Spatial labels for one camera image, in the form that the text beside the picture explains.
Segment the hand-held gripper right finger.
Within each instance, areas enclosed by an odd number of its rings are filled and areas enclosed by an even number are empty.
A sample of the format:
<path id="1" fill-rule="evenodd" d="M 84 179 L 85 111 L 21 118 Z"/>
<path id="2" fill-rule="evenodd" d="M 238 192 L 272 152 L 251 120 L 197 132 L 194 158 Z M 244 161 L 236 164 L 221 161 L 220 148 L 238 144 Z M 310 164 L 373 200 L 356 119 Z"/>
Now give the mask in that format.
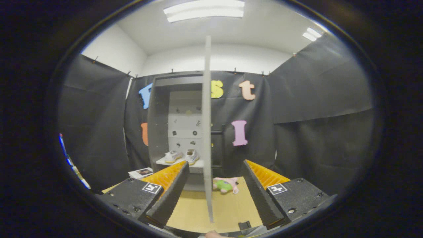
<path id="1" fill-rule="evenodd" d="M 285 226 L 331 205 L 329 196 L 305 178 L 288 179 L 252 161 L 243 161 L 243 178 L 267 229 Z"/>

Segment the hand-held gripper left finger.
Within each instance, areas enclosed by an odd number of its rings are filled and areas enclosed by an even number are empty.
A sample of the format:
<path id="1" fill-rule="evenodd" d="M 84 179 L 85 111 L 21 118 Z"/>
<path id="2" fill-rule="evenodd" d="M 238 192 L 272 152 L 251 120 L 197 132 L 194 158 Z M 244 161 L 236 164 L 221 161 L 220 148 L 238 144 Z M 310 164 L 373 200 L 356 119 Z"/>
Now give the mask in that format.
<path id="1" fill-rule="evenodd" d="M 182 161 L 142 180 L 127 178 L 96 197 L 124 217 L 163 228 L 177 205 L 188 176 L 189 164 Z"/>

